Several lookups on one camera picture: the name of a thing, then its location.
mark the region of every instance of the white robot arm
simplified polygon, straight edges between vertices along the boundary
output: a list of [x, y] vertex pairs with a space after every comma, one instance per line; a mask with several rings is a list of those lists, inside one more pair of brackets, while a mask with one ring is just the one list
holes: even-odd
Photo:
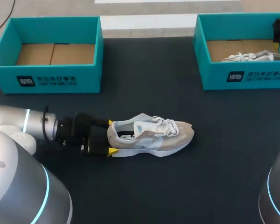
[[280, 153], [260, 192], [259, 212], [263, 224], [280, 224]]
[[31, 135], [14, 126], [0, 126], [0, 224], [71, 222], [70, 194], [31, 155], [35, 150]]
[[11, 138], [23, 138], [24, 135], [19, 134], [20, 131], [30, 134], [36, 139], [46, 140], [58, 149], [65, 146], [80, 147], [82, 154], [85, 155], [110, 156], [118, 152], [118, 149], [108, 147], [107, 140], [98, 149], [91, 145], [91, 127], [99, 126], [107, 132], [109, 124], [108, 119], [96, 119], [85, 113], [75, 113], [73, 117], [58, 120], [55, 114], [48, 113], [48, 107], [40, 112], [0, 105], [0, 130], [10, 135]]
[[23, 133], [18, 127], [12, 125], [1, 125], [0, 131], [12, 138], [31, 155], [36, 152], [36, 140], [30, 134]]

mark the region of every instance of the shoe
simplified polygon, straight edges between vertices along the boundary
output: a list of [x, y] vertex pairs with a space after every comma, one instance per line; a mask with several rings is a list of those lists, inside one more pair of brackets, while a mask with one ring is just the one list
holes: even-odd
[[257, 54], [230, 55], [224, 58], [222, 62], [256, 62], [256, 61], [280, 61], [280, 54], [271, 53], [268, 50], [261, 51]]
[[144, 113], [125, 121], [114, 121], [108, 128], [108, 140], [119, 151], [113, 157], [150, 153], [163, 157], [186, 147], [194, 136], [192, 125], [150, 117]]

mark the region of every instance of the shoe logo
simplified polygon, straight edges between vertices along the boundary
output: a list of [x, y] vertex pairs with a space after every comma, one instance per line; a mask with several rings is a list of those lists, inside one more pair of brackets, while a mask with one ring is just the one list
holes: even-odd
[[137, 126], [137, 128], [138, 128], [138, 132], [139, 132], [139, 133], [142, 133], [142, 127]]
[[131, 140], [131, 139], [134, 139], [134, 138], [135, 138], [135, 135], [124, 134], [124, 135], [121, 135], [120, 138], [121, 138], [121, 139], [125, 139], [125, 140]]
[[231, 71], [231, 72], [229, 72], [227, 82], [228, 83], [239, 83], [240, 81], [242, 81], [244, 74], [245, 74], [244, 71]]

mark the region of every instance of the floor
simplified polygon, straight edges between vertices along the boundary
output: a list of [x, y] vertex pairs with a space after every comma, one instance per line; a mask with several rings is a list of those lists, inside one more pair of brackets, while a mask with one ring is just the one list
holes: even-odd
[[[0, 25], [12, 4], [0, 0]], [[101, 15], [104, 38], [124, 38], [192, 36], [198, 13], [232, 12], [280, 12], [280, 0], [16, 0], [12, 16]]]

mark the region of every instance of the shoe tongue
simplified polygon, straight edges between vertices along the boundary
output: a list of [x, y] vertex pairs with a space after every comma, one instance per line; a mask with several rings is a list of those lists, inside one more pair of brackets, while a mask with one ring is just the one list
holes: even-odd
[[164, 133], [166, 133], [166, 126], [163, 124], [157, 125], [156, 123], [145, 122], [145, 121], [135, 121], [134, 122], [135, 138], [140, 136], [145, 131], [150, 131], [150, 132], [153, 132], [156, 134], [164, 134]]

